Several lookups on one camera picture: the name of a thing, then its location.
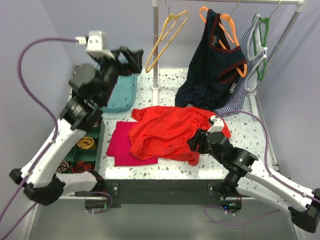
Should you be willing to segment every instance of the yellow hanger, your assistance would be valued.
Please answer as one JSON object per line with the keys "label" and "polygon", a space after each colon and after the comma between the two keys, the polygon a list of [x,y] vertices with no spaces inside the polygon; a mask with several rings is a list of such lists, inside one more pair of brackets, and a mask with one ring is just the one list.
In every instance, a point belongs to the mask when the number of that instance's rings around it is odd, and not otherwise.
{"label": "yellow hanger", "polygon": [[[154,51],[156,50],[159,42],[162,42],[165,37],[168,35],[168,33],[171,32],[171,30],[174,28],[174,26],[177,23],[178,18],[180,18],[181,16],[185,15],[185,20],[183,21],[183,23],[181,24],[181,26],[177,29],[177,31],[173,34],[173,36],[171,37],[171,39],[169,40],[169,42],[164,46],[163,50],[159,53],[159,55],[156,57],[156,59],[154,60],[154,62],[151,64],[151,66],[148,68],[149,65],[149,61],[150,58],[153,56]],[[169,25],[169,22],[174,20],[174,23],[172,24],[172,26],[169,28],[169,30],[165,33],[165,30],[167,28],[167,26]],[[181,28],[185,25],[186,21],[188,20],[188,11],[183,11],[181,13],[179,13],[178,15],[174,15],[174,14],[169,14],[169,16],[166,18],[163,28],[162,28],[162,32],[158,38],[158,41],[156,41],[151,54],[149,55],[147,61],[146,61],[146,65],[145,65],[145,72],[149,73],[150,70],[153,68],[153,66],[156,64],[156,62],[159,60],[159,58],[161,57],[161,55],[164,53],[164,51],[167,49],[167,47],[169,46],[169,44],[172,42],[172,40],[176,37],[176,35],[178,34],[178,32],[181,30]]]}
{"label": "yellow hanger", "polygon": [[[206,19],[202,16],[202,11],[208,11],[208,8],[206,6],[203,6],[200,8],[199,10],[199,15],[200,15],[200,18],[206,22]],[[225,32],[225,34],[228,36],[228,38],[230,39],[230,41],[235,44],[236,46],[240,46],[239,44],[239,41],[237,39],[237,35],[236,35],[236,26],[235,26],[235,23],[234,21],[232,20],[232,17],[229,16],[228,14],[221,14],[220,15],[220,19],[222,20],[225,20],[227,21],[227,23],[230,25],[230,28],[231,28],[231,31],[232,31],[232,35],[233,35],[233,38],[229,35],[229,33],[227,32],[227,30],[224,28],[224,26],[222,26],[222,24],[219,22],[219,26],[220,28]],[[221,47],[223,49],[227,49],[226,46],[223,44],[223,42],[219,39],[219,44],[221,45]],[[237,72],[239,73],[239,75],[241,77],[245,77],[247,75],[247,72],[248,72],[248,66],[247,64],[243,64],[243,67],[244,67],[244,71],[241,72],[240,68],[236,68]]]}

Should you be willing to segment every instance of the green hanger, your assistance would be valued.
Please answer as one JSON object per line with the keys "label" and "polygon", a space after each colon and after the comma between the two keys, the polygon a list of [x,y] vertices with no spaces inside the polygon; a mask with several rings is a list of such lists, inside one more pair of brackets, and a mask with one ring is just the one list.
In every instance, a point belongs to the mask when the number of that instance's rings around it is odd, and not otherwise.
{"label": "green hanger", "polygon": [[[268,32],[269,32],[269,25],[270,25],[270,19],[265,17],[262,18],[261,16],[259,17],[259,33],[260,33],[260,41],[261,41],[261,46],[262,47],[266,47],[267,46],[267,36],[268,36]],[[262,31],[261,31],[261,24],[264,24],[264,37],[262,38]],[[257,55],[257,46],[256,46],[256,36],[253,34],[253,48],[254,48],[254,54]],[[258,75],[258,79],[261,82],[264,77],[265,77],[265,73],[267,70],[267,60],[264,59],[263,60],[263,69],[262,69],[262,73],[260,72],[259,67],[257,67],[256,72]]]}

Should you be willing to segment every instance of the red shirt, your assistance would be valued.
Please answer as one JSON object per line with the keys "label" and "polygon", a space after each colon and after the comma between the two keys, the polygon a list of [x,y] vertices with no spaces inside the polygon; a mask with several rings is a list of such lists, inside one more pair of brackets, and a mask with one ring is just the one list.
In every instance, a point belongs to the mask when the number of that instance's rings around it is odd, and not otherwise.
{"label": "red shirt", "polygon": [[[209,118],[216,114],[196,107],[151,106],[134,109],[131,116],[138,123],[131,128],[128,136],[132,143],[130,153],[141,159],[160,157],[177,161],[199,163],[199,153],[191,151],[187,140],[197,129],[208,130]],[[230,138],[224,123],[222,133]]]}

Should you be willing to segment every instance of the metal hook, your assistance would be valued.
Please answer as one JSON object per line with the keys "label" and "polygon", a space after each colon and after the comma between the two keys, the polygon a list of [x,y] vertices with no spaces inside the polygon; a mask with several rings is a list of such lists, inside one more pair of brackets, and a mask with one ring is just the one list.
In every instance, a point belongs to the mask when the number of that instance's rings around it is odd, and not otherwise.
{"label": "metal hook", "polygon": [[240,2],[240,0],[238,0],[238,4],[236,5],[236,8],[232,9],[230,17],[232,17],[232,14],[234,13],[234,10],[236,10],[239,7],[239,2]]}
{"label": "metal hook", "polygon": [[271,17],[272,17],[272,15],[274,14],[274,12],[278,10],[280,4],[281,4],[281,0],[279,0],[278,6],[277,6],[276,9],[273,10],[273,12],[271,13],[271,15],[270,15],[270,17],[269,17],[269,20],[271,19]]}
{"label": "metal hook", "polygon": [[168,15],[170,15],[170,7],[167,5],[167,0],[165,0],[164,4],[167,6],[168,8]]}

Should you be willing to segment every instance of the clothing rack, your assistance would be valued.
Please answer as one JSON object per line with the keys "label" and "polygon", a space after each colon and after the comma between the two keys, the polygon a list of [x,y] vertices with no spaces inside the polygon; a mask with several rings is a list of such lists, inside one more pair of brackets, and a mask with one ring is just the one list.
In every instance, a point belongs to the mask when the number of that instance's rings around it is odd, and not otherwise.
{"label": "clothing rack", "polygon": [[[160,0],[152,0],[152,6],[153,6],[153,45],[156,44],[158,41],[158,27],[159,27],[159,1]],[[224,3],[237,3],[238,0],[176,0],[176,1],[197,1],[197,2],[224,2]],[[279,0],[239,0],[239,3],[256,3],[256,4],[279,4]],[[295,22],[297,21],[300,13],[303,11],[305,6],[304,0],[282,0],[281,5],[284,4],[290,4],[290,5],[296,5],[295,12],[289,21],[288,25],[286,26],[285,30],[283,31],[280,39],[276,43],[274,49],[272,50],[270,56],[267,59],[267,64],[270,64],[271,61],[275,58],[277,55],[281,45],[285,41],[286,37],[288,36],[290,30],[294,26]],[[158,57],[158,47],[156,47],[154,53],[153,53],[153,61]],[[157,106],[159,103],[159,63],[155,64],[153,66],[153,85],[152,88],[152,105]],[[258,104],[256,100],[256,91],[253,91],[249,95],[249,101],[250,101],[250,107],[251,112],[259,116],[258,111]]]}

